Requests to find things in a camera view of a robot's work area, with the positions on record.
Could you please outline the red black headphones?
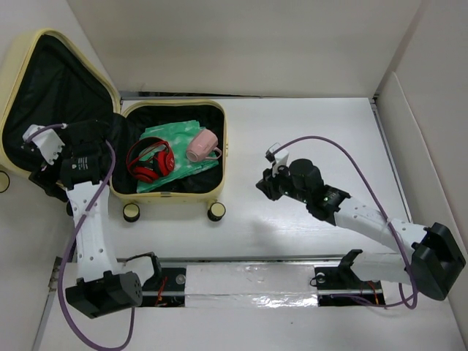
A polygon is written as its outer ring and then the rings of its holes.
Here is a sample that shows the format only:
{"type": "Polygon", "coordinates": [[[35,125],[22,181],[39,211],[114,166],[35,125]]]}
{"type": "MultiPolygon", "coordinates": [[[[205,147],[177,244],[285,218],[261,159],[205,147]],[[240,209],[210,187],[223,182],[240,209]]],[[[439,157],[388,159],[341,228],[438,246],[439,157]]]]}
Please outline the red black headphones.
{"type": "Polygon", "coordinates": [[[151,184],[174,171],[175,157],[166,140],[145,137],[129,149],[126,165],[133,178],[151,184]]]}

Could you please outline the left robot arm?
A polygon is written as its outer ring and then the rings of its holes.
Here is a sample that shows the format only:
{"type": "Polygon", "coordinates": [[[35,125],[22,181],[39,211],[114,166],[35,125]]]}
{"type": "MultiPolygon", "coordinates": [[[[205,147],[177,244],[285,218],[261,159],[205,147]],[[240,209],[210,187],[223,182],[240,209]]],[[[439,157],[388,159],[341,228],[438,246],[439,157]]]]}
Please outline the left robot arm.
{"type": "Polygon", "coordinates": [[[23,134],[58,178],[71,206],[77,254],[77,278],[62,290],[62,301],[90,319],[141,306],[143,288],[155,290],[163,280],[157,257],[149,252],[120,262],[109,232],[110,178],[116,153],[98,121],[32,124],[23,134]]]}

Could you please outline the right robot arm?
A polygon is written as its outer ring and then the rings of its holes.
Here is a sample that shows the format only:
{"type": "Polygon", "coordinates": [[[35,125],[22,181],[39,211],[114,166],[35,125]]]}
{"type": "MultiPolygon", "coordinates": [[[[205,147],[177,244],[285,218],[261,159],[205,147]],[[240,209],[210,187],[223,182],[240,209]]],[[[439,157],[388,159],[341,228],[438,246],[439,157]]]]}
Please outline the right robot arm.
{"type": "Polygon", "coordinates": [[[380,210],[327,185],[319,168],[308,159],[265,169],[256,187],[269,200],[283,196],[297,200],[315,219],[359,233],[391,249],[390,254],[369,254],[362,249],[348,252],[337,271],[345,287],[383,280],[415,285],[424,296],[443,301],[466,265],[447,226],[435,222],[428,227],[386,219],[380,210]]]}

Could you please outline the yellow suitcase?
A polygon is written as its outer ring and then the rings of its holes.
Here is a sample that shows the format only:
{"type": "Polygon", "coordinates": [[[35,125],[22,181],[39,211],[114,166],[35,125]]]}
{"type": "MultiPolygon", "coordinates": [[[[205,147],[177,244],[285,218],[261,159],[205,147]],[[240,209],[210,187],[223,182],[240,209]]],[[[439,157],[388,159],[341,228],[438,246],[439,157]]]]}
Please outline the yellow suitcase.
{"type": "Polygon", "coordinates": [[[64,200],[64,191],[55,184],[58,168],[27,146],[23,133],[33,124],[87,120],[98,120],[107,128],[117,155],[111,189],[122,201],[205,202],[210,220],[223,218],[226,209],[219,195],[225,180],[224,156],[210,170],[147,192],[137,191],[125,162],[130,147],[148,128],[175,122],[198,122],[216,135],[219,148],[226,151],[227,119],[219,104],[207,99],[153,99],[122,109],[117,90],[65,35],[40,29],[17,36],[1,66],[1,164],[64,200]]]}

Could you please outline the pink mug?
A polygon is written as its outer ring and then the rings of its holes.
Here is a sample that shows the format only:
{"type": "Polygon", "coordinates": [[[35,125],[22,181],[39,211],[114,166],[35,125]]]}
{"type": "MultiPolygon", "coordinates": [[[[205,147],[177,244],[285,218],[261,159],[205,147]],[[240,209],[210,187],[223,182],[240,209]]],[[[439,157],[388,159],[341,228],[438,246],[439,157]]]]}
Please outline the pink mug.
{"type": "Polygon", "coordinates": [[[218,138],[209,129],[201,129],[186,148],[186,157],[190,162],[218,159],[222,151],[218,148],[218,138]]]}

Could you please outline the green white tie-dye cloth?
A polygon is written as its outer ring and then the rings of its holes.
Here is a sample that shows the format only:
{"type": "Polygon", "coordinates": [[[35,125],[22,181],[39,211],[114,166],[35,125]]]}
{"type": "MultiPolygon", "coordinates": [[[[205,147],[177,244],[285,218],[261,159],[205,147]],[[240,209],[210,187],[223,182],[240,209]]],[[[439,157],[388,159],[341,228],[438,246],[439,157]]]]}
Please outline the green white tie-dye cloth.
{"type": "Polygon", "coordinates": [[[165,184],[175,185],[179,179],[187,180],[189,176],[195,176],[198,173],[208,171],[219,165],[219,161],[205,160],[202,162],[191,162],[186,157],[186,149],[195,136],[205,127],[200,125],[199,121],[182,121],[160,126],[149,127],[140,136],[140,139],[147,137],[158,137],[167,141],[174,153],[174,170],[166,177],[156,180],[149,184],[142,181],[137,182],[137,193],[158,191],[165,184]]]}

